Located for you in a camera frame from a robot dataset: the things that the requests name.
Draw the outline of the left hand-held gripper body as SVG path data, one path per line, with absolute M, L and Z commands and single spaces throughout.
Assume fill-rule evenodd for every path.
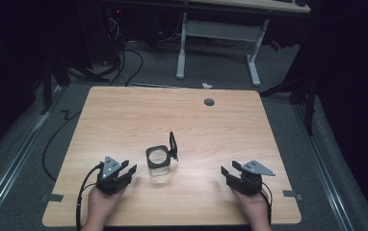
M 118 175 L 123 165 L 110 156 L 106 156 L 97 174 L 96 187 L 105 194 L 118 193 L 123 185 L 118 180 Z

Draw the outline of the black metal stand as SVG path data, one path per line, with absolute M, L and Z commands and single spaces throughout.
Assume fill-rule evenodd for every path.
M 48 55 L 42 67 L 43 109 L 41 113 L 43 115 L 47 114 L 53 106 L 52 79 L 55 79 L 60 87 L 67 87 L 70 84 L 70 77 L 67 74 L 69 68 L 77 70 L 91 80 L 106 82 L 106 79 L 102 78 L 99 74 L 95 74 L 64 57 Z
M 303 126 L 306 132 L 312 136 L 313 115 L 315 113 L 315 98 L 318 84 L 318 75 L 306 75 L 283 81 L 281 84 L 259 93 L 261 97 L 268 97 L 276 92 L 290 92 L 291 104 L 305 104 Z

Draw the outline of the grey tape strip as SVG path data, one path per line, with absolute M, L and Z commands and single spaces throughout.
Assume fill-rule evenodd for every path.
M 40 201 L 42 203 L 47 203 L 49 201 L 61 202 L 63 200 L 63 198 L 64 197 L 61 194 L 53 194 L 53 193 L 51 193 L 51 194 L 44 194 L 41 197 Z
M 303 197 L 300 193 L 296 193 L 295 191 L 282 191 L 283 196 L 285 197 L 294 197 L 297 201 L 302 201 Z

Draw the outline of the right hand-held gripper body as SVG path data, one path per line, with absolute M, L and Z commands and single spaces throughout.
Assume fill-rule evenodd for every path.
M 240 171 L 241 186 L 238 191 L 245 195 L 254 195 L 262 190 L 262 176 L 275 176 L 276 174 L 263 166 L 256 160 L 249 161 L 242 164 L 242 171 Z

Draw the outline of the metal floor rail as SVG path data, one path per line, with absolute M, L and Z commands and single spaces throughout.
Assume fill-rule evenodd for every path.
M 299 121 L 305 140 L 308 143 L 314 163 L 314 168 L 316 169 L 316 172 L 318 174 L 318 177 L 320 179 L 320 182 L 328 199 L 329 206 L 333 211 L 336 221 L 340 227 L 340 230 L 355 231 L 353 224 L 349 218 L 349 215 L 346 211 L 346 208 L 342 202 L 340 193 L 336 189 L 334 182 L 331 179 L 329 170 L 327 168 L 326 163 L 323 160 L 320 149 L 313 136 L 310 135 L 307 132 L 307 129 L 305 128 L 304 114 L 302 108 L 300 106 L 293 106 L 292 109 L 294 111 L 295 116 L 297 117 L 297 120 Z
M 0 207 L 29 159 L 52 108 L 65 92 L 66 87 L 55 87 L 51 106 L 45 106 L 43 101 L 38 99 L 0 141 Z

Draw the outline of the person's right hand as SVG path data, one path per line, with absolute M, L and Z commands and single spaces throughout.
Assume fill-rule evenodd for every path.
M 241 209 L 249 221 L 251 231 L 272 231 L 265 191 L 251 196 L 244 195 L 234 189 L 231 191 L 238 199 Z

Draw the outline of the white-framed wooden desk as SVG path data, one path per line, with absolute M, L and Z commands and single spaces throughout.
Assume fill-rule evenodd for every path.
M 217 7 L 235 7 L 240 10 L 257 10 L 261 13 L 306 14 L 311 11 L 304 0 L 184 0 L 186 7 L 189 7 L 191 3 Z M 183 79 L 185 76 L 187 37 L 236 40 L 254 44 L 246 59 L 252 84 L 259 87 L 260 79 L 255 59 L 266 34 L 269 21 L 269 17 L 265 16 L 263 19 L 259 19 L 256 25 L 247 25 L 241 22 L 213 22 L 207 19 L 189 19 L 187 14 L 183 13 L 176 78 Z

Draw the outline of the clear jar with black lid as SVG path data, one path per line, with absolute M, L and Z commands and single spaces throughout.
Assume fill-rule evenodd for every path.
M 151 180 L 157 184 L 167 184 L 170 180 L 171 160 L 178 160 L 178 148 L 173 131 L 170 131 L 170 146 L 151 146 L 145 151 Z

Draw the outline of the person's left hand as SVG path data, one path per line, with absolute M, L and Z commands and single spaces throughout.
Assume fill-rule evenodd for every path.
M 87 220 L 81 231 L 103 231 L 108 219 L 117 208 L 123 193 L 124 189 L 108 195 L 97 187 L 92 188 L 89 193 Z

